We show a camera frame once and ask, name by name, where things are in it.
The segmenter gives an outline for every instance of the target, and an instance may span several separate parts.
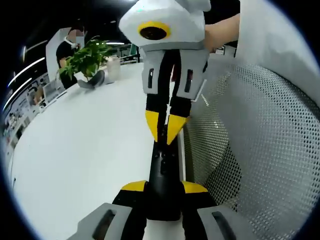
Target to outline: robotic arm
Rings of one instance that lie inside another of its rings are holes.
[[[80,221],[69,240],[142,240],[147,219],[177,221],[181,216],[187,240],[255,239],[246,220],[217,206],[207,189],[180,181],[177,135],[205,82],[209,51],[203,11],[210,8],[209,0],[140,0],[120,20],[121,31],[145,55],[145,117],[154,137],[149,181],[124,186],[112,204]]]

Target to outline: yellow camera ring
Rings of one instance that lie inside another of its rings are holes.
[[[139,34],[148,40],[161,40],[171,35],[168,25],[159,21],[148,21],[138,26]]]

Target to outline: black pants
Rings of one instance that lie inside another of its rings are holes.
[[[74,75],[72,75],[72,78],[70,79],[69,75],[62,73],[60,74],[60,79],[64,86],[64,89],[66,90],[77,83],[77,79]]]

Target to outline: person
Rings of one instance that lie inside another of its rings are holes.
[[[56,60],[59,69],[67,65],[67,57],[72,57],[77,50],[84,46],[84,27],[82,25],[73,26],[68,35],[56,50]],[[65,89],[77,83],[77,79],[72,75],[71,79],[66,72],[60,74],[61,82]]]
[[[36,105],[36,104],[35,104],[35,101],[34,101],[34,98],[35,98],[35,95],[36,95],[36,91],[37,91],[37,88],[36,88],[36,87],[31,87],[31,88],[28,90],[28,93],[27,93],[27,101],[28,101],[28,103],[29,103],[30,106]]]
[[[211,53],[236,40],[236,58],[284,77],[320,107],[317,60],[279,8],[267,0],[241,0],[239,14],[205,26],[204,44]]]
[[[45,97],[44,88],[40,85],[34,94],[34,98],[33,98],[34,104],[35,105],[39,104],[44,97]]]
[[[17,122],[18,122],[18,120],[17,120],[16,116],[12,112],[10,112],[8,123],[9,123],[9,127],[11,128],[11,130],[15,129]]]
[[[47,85],[47,83],[45,82],[45,80],[43,78],[40,79],[40,86],[44,87],[45,85]]]

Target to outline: white cloth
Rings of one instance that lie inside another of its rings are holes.
[[[316,59],[293,23],[270,2],[240,0],[236,58],[279,74],[320,107],[320,70]]]
[[[64,41],[70,44],[72,49],[75,49],[77,47],[77,44],[73,43],[72,41],[69,41],[66,36],[64,37]]]

